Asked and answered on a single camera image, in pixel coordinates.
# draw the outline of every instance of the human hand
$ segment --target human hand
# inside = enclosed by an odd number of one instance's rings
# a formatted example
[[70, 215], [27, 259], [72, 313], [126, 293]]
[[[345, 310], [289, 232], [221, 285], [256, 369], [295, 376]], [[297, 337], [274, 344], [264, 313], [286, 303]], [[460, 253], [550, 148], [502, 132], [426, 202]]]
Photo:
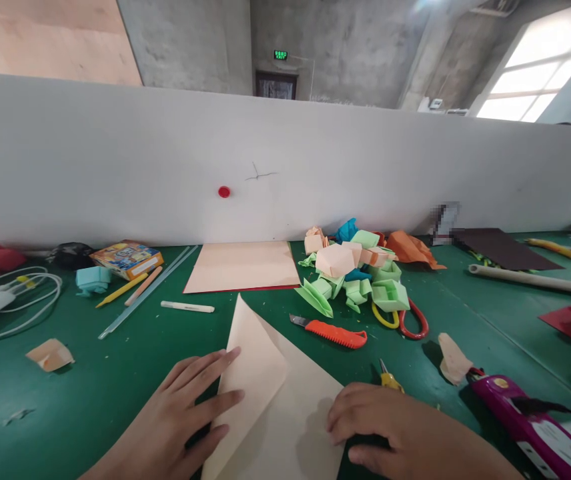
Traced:
[[117, 443], [80, 480], [189, 479], [212, 455], [228, 425], [219, 425], [190, 449], [185, 443], [202, 427], [239, 403], [242, 390], [195, 400], [239, 356], [240, 347], [177, 363]]
[[397, 390], [351, 383], [337, 396], [326, 429], [335, 444], [380, 435], [390, 449], [355, 445], [352, 463], [389, 479], [521, 479], [490, 444], [467, 427]]

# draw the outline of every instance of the utility knife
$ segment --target utility knife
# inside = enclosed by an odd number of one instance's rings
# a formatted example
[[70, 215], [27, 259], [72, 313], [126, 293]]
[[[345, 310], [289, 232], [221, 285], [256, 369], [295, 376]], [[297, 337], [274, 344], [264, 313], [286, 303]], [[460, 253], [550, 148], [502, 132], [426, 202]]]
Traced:
[[306, 330], [316, 333], [324, 339], [351, 349], [363, 347], [368, 340], [368, 334], [365, 331], [351, 332], [318, 320], [309, 320], [292, 314], [290, 314], [290, 321], [295, 325], [301, 325]]

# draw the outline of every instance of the exit sign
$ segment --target exit sign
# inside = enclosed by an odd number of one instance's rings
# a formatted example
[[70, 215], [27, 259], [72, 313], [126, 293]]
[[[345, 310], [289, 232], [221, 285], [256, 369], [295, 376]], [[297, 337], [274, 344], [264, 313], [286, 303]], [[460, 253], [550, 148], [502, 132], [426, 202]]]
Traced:
[[274, 59], [275, 60], [288, 60], [288, 52], [283, 50], [274, 50]]

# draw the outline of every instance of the pencil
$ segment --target pencil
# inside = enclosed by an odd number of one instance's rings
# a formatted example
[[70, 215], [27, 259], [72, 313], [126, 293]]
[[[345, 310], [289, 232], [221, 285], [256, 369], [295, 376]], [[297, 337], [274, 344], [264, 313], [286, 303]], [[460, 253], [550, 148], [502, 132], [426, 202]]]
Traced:
[[134, 303], [134, 301], [139, 298], [143, 291], [150, 286], [150, 283], [154, 282], [154, 279], [159, 276], [161, 270], [163, 270], [163, 267], [156, 267], [154, 269], [154, 272], [152, 272], [150, 276], [141, 284], [141, 286], [137, 288], [137, 291], [133, 293], [128, 300], [125, 301], [126, 307], [132, 305], [132, 303]]
[[110, 303], [113, 300], [116, 300], [117, 298], [119, 298], [121, 295], [123, 295], [125, 292], [127, 292], [128, 290], [130, 290], [132, 287], [134, 287], [135, 285], [141, 283], [143, 280], [147, 279], [147, 273], [144, 273], [142, 275], [139, 275], [138, 277], [136, 277], [134, 280], [130, 281], [129, 283], [126, 283], [124, 286], [122, 286], [120, 289], [118, 289], [116, 292], [114, 293], [110, 293], [106, 298], [103, 299], [103, 301], [98, 304], [95, 308], [99, 308], [102, 305], [105, 305], [106, 303]]

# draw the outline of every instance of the toy box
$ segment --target toy box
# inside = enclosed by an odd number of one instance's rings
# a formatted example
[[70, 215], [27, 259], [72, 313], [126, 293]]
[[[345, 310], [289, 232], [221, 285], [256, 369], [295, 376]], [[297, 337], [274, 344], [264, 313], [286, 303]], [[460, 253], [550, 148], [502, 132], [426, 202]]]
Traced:
[[163, 263], [161, 252], [132, 240], [123, 240], [90, 255], [101, 267], [112, 270], [126, 280], [133, 280]]

